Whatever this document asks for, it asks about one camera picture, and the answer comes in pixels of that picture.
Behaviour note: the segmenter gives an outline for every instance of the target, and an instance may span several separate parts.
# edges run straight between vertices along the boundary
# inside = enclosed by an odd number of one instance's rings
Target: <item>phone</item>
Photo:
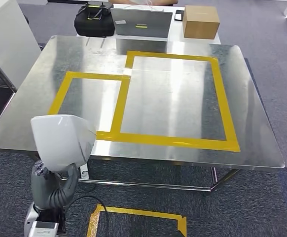
[[[182,10],[176,10],[174,16],[175,21],[182,21],[184,16],[184,11]]]

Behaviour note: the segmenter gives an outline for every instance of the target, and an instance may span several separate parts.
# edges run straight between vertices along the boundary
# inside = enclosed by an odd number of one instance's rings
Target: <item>gray robot arm segment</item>
[[[51,193],[49,206],[52,208],[64,207],[69,204],[74,197],[75,188],[79,179],[79,171],[75,164],[70,165],[68,170],[68,180],[63,185]]]

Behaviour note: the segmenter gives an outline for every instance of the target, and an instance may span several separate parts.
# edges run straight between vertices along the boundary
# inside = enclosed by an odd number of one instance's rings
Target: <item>laptop lid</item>
[[[167,38],[172,12],[111,9],[116,33],[124,36]]]

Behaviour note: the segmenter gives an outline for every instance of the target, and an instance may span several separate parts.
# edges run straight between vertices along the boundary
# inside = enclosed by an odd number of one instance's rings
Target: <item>cardboard box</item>
[[[183,17],[185,38],[213,40],[220,21],[214,6],[185,6]]]

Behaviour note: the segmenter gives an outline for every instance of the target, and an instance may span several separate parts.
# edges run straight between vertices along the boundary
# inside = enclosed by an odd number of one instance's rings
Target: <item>black backpack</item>
[[[109,2],[90,1],[82,6],[74,19],[74,28],[81,36],[106,37],[114,33]]]

